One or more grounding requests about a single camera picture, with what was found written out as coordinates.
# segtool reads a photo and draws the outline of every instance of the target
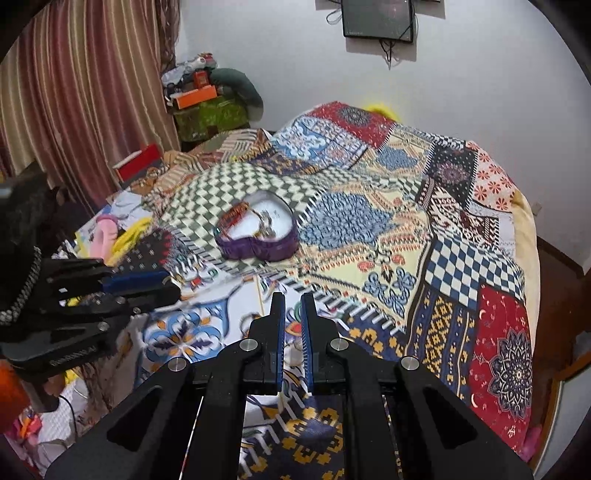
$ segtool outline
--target blue and white checkered patch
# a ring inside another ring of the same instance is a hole
[[[444,295],[476,310],[481,283],[489,284],[525,303],[523,270],[507,258],[478,248],[457,235],[433,226],[436,237],[425,280]]]

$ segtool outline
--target white wall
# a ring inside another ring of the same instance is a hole
[[[527,0],[418,1],[417,40],[397,47],[389,71],[376,41],[326,23],[332,5],[183,0],[178,56],[211,51],[246,73],[265,102],[254,124],[267,129],[322,102],[383,102],[406,124],[476,141],[542,204],[538,234],[583,265],[591,86],[542,13]]]

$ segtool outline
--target metal screw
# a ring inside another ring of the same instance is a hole
[[[245,338],[240,342],[240,348],[245,352],[252,352],[256,347],[258,347],[258,342],[254,338]]]
[[[413,356],[403,356],[402,360],[400,360],[400,365],[402,365],[402,368],[404,368],[405,370],[412,371],[416,370],[420,364],[418,363],[418,360]]]
[[[170,362],[168,362],[168,369],[173,372],[180,372],[187,366],[187,361],[181,357],[176,356]]]
[[[349,348],[349,342],[347,340],[345,340],[344,338],[333,338],[330,341],[330,346],[333,348],[333,350],[336,350],[337,352],[341,352],[341,351],[347,350],[347,348]]]

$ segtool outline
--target bed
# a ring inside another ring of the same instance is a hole
[[[173,168],[193,174],[145,193],[155,223],[117,268],[164,266],[183,286],[182,299],[136,318],[117,355],[82,368],[83,426],[170,358],[200,361],[244,338],[281,291],[282,392],[248,398],[238,475],[342,478],[340,404],[308,395],[302,372],[300,296],[311,291],[343,337],[388,360],[416,356],[519,453],[531,412],[540,275],[531,209],[505,170],[472,141],[339,102],[273,136],[232,135],[179,157]],[[257,190],[293,210],[300,248],[275,263],[226,260],[213,227]]]

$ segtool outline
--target wooden floor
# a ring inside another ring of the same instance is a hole
[[[591,331],[591,275],[577,274],[543,249],[540,251],[540,317],[535,338],[530,425],[543,423],[550,381],[572,362],[574,338]]]

